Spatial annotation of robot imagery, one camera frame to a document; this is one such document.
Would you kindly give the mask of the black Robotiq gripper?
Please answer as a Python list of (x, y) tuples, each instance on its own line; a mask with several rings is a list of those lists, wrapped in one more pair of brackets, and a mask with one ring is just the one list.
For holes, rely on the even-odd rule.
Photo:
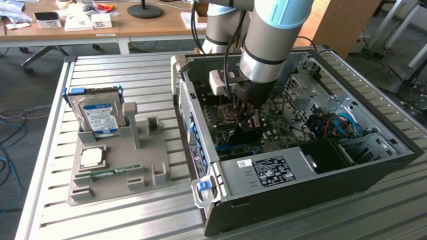
[(237, 128), (251, 130), (260, 127), (260, 112), (272, 92), (272, 82), (241, 81), (233, 92)]

